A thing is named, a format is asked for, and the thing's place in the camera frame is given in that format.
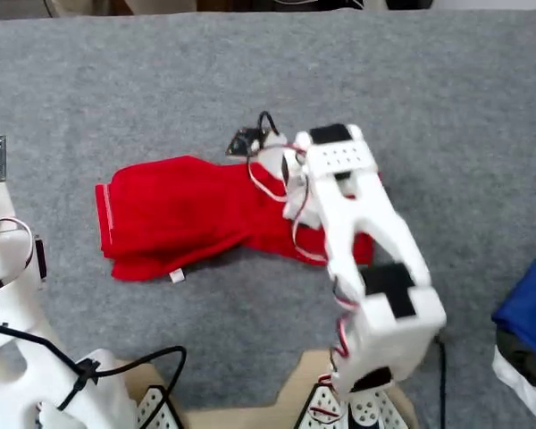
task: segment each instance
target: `gray felt mat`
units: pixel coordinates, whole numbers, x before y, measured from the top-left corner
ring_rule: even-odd
[[[179,285],[124,283],[99,251],[96,183],[186,153],[223,162],[264,108],[290,136],[363,128],[448,311],[448,427],[536,428],[490,369],[490,312],[536,256],[536,12],[0,22],[10,188],[46,240],[40,297],[70,353],[184,344],[181,403],[242,406],[334,341],[323,269],[237,249]],[[428,427],[438,383],[432,350],[404,383]]]

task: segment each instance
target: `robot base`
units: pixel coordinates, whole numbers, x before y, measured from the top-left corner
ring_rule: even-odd
[[[165,388],[163,386],[149,386],[145,398],[137,407],[137,424],[142,426],[151,415],[155,407],[163,398]],[[166,400],[159,414],[155,416],[147,429],[183,429],[179,415],[169,400]]]
[[[328,416],[311,407],[322,408],[340,417]],[[294,429],[408,429],[385,391],[361,391],[349,395],[349,405],[341,409],[331,389],[316,384]]]

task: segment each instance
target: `robotic arm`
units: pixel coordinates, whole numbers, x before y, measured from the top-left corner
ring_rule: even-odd
[[[328,275],[347,312],[338,320],[331,371],[319,385],[330,388],[340,405],[351,403],[356,409],[355,396],[375,400],[377,392],[415,370],[444,326],[445,311],[411,231],[381,184],[361,130],[334,124],[299,132],[293,143],[282,144],[286,141],[272,127],[248,145],[256,150],[245,155],[257,156],[282,179],[287,191],[283,215],[294,228],[296,223],[324,228]],[[358,232],[375,239],[393,262],[359,268],[352,254]],[[310,409],[326,417],[312,415],[318,424],[342,421],[338,414]],[[297,427],[311,427],[306,422],[311,420],[300,417]]]
[[[96,350],[78,363],[62,352],[35,299],[44,270],[31,230],[14,217],[5,183],[5,144],[0,137],[0,429],[181,428],[164,389],[150,388],[140,404],[129,398],[110,351]],[[4,361],[6,345],[25,360],[23,371]],[[182,355],[176,380],[184,348],[154,355],[173,351]]]

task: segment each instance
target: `towel label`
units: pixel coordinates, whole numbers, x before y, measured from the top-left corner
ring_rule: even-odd
[[[182,268],[179,268],[178,270],[175,270],[172,273],[169,273],[169,276],[171,277],[173,284],[184,282],[185,280],[185,274],[182,272]]]

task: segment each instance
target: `red cloth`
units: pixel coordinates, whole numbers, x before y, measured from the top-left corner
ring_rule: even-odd
[[[280,181],[253,167],[258,180],[284,193]],[[257,189],[244,164],[180,156],[133,165],[96,185],[96,202],[101,248],[121,280],[165,275],[238,244],[318,264],[296,251],[283,203]],[[323,237],[322,229],[298,227],[297,243],[309,252],[323,254]],[[372,239],[358,234],[357,263],[370,264],[372,254]]]

